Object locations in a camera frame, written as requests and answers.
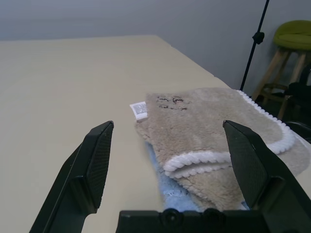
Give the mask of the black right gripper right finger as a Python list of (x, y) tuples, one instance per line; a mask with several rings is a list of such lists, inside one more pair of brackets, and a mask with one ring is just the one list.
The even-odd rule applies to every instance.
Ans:
[(311, 200), (262, 138), (236, 122), (223, 122), (231, 163), (247, 206), (270, 233), (309, 233)]

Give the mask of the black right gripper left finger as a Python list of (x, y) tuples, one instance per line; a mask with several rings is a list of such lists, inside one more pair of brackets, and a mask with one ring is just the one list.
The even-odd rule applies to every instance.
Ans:
[(91, 129), (64, 162), (30, 229), (32, 233), (80, 233), (86, 217), (97, 213), (113, 129), (113, 121)]

